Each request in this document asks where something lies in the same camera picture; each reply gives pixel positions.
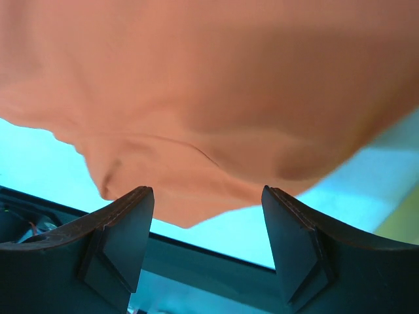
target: green surface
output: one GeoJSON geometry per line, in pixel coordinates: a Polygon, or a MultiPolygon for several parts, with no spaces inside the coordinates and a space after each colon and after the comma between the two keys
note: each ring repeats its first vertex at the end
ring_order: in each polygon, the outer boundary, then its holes
{"type": "Polygon", "coordinates": [[[377,228],[375,234],[419,245],[419,184],[377,228]]]}

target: wire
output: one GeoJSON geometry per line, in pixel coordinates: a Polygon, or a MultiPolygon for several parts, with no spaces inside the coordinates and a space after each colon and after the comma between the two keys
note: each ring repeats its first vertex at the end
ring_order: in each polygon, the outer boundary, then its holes
{"type": "Polygon", "coordinates": [[[29,224],[31,225],[31,228],[32,228],[32,236],[36,236],[38,234],[36,225],[31,221],[28,221],[28,222],[29,222],[29,224]]]}

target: blue surface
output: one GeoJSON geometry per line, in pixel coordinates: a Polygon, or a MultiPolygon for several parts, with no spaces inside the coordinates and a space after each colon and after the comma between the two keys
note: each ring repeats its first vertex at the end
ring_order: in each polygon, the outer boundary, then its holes
{"type": "MultiPolygon", "coordinates": [[[[419,111],[299,199],[373,232],[418,182],[418,126],[419,111]]],[[[48,131],[19,128],[0,120],[0,152],[0,185],[88,212],[109,203],[100,198],[83,157],[48,131]]],[[[190,229],[153,220],[151,230],[274,267],[260,206],[231,211],[190,229]]]]}

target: black plastic part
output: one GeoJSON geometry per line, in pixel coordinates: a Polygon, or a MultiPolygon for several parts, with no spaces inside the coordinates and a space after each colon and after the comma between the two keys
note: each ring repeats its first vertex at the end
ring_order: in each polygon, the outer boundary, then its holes
{"type": "Polygon", "coordinates": [[[31,230],[29,222],[8,210],[0,209],[0,243],[17,242],[31,230]]]}
{"type": "Polygon", "coordinates": [[[275,313],[419,313],[419,247],[353,228],[265,187],[275,313]]]}
{"type": "MultiPolygon", "coordinates": [[[[9,196],[16,206],[22,205],[9,196]]],[[[0,244],[0,312],[126,314],[153,207],[152,189],[140,187],[25,243],[0,244]],[[120,259],[115,258],[116,250],[120,259]]],[[[65,222],[70,219],[67,214],[56,218],[65,222]]]]}

